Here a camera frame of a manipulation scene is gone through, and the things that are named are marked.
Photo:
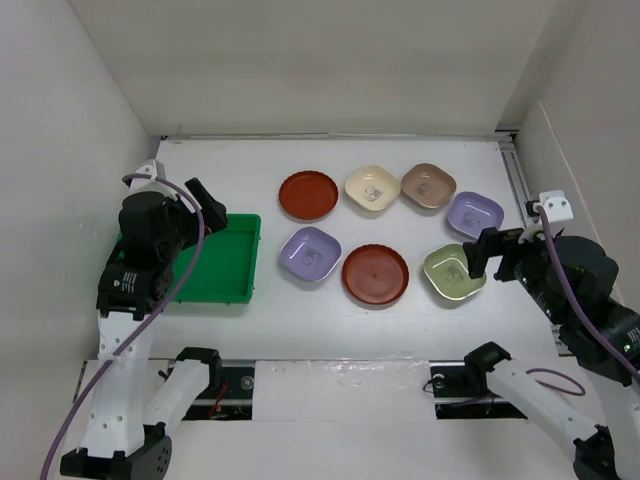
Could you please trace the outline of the purple square plate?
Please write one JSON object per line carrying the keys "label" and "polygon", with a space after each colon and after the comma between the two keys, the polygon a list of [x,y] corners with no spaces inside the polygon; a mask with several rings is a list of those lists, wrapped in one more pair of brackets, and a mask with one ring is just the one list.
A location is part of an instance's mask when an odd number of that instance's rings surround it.
{"label": "purple square plate", "polygon": [[475,192],[457,194],[449,208],[449,225],[467,238],[477,240],[484,229],[499,229],[504,220],[503,208],[494,200]]}
{"label": "purple square plate", "polygon": [[296,230],[278,254],[282,277],[294,286],[312,291],[320,288],[342,257],[339,241],[325,231],[306,226]]}

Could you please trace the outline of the green square panda plate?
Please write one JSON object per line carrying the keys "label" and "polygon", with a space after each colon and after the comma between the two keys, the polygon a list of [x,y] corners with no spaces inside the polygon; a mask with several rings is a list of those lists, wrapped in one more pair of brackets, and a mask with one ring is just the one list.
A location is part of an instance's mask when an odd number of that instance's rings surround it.
{"label": "green square panda plate", "polygon": [[462,301],[479,292],[487,282],[483,274],[471,278],[467,258],[460,244],[448,244],[429,253],[423,271],[434,289],[445,299]]}

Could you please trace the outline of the brown square panda plate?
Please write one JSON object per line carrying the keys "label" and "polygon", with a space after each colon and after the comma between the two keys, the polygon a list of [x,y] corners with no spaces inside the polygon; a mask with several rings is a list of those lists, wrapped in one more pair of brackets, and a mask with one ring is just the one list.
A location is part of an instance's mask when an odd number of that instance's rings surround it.
{"label": "brown square panda plate", "polygon": [[401,191],[423,209],[444,206],[456,190],[454,178],[431,163],[415,165],[401,180]]}

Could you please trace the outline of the red round plate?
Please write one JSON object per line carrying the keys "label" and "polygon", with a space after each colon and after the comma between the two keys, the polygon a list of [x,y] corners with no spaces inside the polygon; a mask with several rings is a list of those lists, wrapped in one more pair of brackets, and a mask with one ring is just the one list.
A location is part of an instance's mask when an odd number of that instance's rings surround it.
{"label": "red round plate", "polygon": [[280,186],[278,199],[290,216],[305,221],[329,214],[339,198],[336,183],[319,171],[300,171],[287,177]]}
{"label": "red round plate", "polygon": [[346,291],[358,301],[383,306],[396,302],[404,294],[410,274],[406,261],[394,249],[367,244],[346,257],[341,279]]}

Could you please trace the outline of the cream square panda plate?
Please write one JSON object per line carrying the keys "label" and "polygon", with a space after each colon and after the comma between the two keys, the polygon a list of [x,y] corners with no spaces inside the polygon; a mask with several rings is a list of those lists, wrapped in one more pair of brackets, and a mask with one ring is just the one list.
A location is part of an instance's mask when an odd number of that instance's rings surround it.
{"label": "cream square panda plate", "polygon": [[361,208],[379,212],[390,206],[401,191],[399,180],[378,165],[364,166],[345,181],[346,194]]}

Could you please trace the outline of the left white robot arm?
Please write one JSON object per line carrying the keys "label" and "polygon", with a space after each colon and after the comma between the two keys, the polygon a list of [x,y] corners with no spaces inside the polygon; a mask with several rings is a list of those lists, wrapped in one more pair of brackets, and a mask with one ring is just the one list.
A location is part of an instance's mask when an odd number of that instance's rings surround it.
{"label": "left white robot arm", "polygon": [[98,283],[100,365],[54,440],[61,444],[90,398],[85,433],[60,459],[67,478],[164,478],[171,432],[198,395],[216,394],[223,382],[218,351],[190,347],[155,396],[146,397],[152,323],[191,276],[205,238],[227,227],[226,208],[197,178],[184,187],[141,173],[123,181],[129,193],[118,215],[119,237]]}

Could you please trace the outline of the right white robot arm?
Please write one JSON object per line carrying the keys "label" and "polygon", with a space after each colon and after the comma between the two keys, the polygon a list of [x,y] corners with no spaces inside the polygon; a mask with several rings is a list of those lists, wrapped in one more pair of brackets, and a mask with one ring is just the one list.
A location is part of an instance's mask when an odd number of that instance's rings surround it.
{"label": "right white robot arm", "polygon": [[604,423],[573,409],[569,390],[535,379],[504,348],[485,343],[464,358],[462,381],[473,393],[498,397],[535,423],[571,460],[579,479],[639,476],[639,315],[611,296],[617,263],[579,236],[487,228],[463,250],[470,277],[501,260],[494,277],[518,282],[559,328],[598,397]]}

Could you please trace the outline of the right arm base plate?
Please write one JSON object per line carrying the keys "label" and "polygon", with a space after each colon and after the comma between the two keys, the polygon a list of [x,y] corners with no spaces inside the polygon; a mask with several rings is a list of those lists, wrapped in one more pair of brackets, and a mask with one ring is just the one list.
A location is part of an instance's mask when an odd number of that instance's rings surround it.
{"label": "right arm base plate", "polygon": [[525,419],[517,408],[468,378],[460,362],[430,365],[423,392],[431,395],[437,420]]}

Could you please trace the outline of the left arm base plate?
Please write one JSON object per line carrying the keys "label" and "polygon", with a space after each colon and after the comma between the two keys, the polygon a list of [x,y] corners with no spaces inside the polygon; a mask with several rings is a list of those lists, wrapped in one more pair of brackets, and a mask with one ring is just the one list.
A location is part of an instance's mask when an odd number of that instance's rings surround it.
{"label": "left arm base plate", "polygon": [[251,420],[254,386],[254,363],[224,363],[219,386],[201,393],[187,410],[184,420]]}

